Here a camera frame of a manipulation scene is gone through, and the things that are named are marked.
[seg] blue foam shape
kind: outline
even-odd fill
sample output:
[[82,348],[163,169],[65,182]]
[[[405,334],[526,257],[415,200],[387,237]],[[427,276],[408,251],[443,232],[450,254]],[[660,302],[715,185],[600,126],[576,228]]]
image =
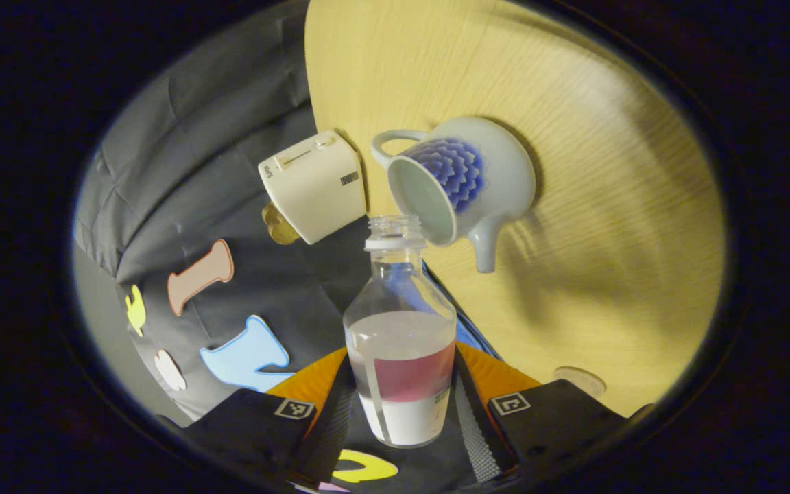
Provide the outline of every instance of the blue foam shape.
[[266,366],[288,366],[289,356],[270,326],[258,316],[246,319],[246,328],[215,350],[200,349],[200,357],[219,381],[265,393],[294,373],[259,372]]

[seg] black background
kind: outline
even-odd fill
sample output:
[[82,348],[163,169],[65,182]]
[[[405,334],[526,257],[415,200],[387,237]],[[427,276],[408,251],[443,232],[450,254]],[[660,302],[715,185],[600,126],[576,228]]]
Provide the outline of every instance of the black background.
[[[741,332],[711,384],[645,444],[561,487],[790,491],[790,2],[571,5],[705,103],[740,191],[745,269],[730,319]],[[64,276],[88,151],[151,76],[260,8],[0,3],[0,492],[252,490],[188,466],[128,425],[60,335],[78,333]]]

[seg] wood grain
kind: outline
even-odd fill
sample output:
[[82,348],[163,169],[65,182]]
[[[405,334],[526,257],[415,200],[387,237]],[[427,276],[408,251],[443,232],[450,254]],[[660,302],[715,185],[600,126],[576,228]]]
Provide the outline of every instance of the wood grain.
[[397,213],[374,134],[460,115],[514,132],[538,196],[503,228],[496,272],[475,271],[465,240],[427,263],[515,368],[586,369],[623,415],[659,400],[706,334],[725,253],[711,165],[678,111],[604,47],[505,2],[313,0],[305,46],[316,124],[357,146],[369,215]]

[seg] pitcher handle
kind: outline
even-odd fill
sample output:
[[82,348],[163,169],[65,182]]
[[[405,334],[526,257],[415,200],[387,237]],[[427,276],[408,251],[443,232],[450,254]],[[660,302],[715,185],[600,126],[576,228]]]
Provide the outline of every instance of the pitcher handle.
[[398,130],[388,130],[380,132],[370,141],[370,153],[373,155],[377,163],[383,166],[383,169],[389,169],[389,163],[395,156],[383,151],[383,144],[395,139],[411,139],[414,141],[422,141],[425,139],[427,132],[420,132],[419,130],[408,130],[405,128]]

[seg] white liquid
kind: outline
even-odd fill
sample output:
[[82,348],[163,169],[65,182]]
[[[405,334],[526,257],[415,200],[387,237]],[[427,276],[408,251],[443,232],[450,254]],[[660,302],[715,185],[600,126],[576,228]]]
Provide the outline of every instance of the white liquid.
[[374,435],[395,447],[435,440],[447,414],[455,322],[425,312],[385,312],[355,322],[346,341]]

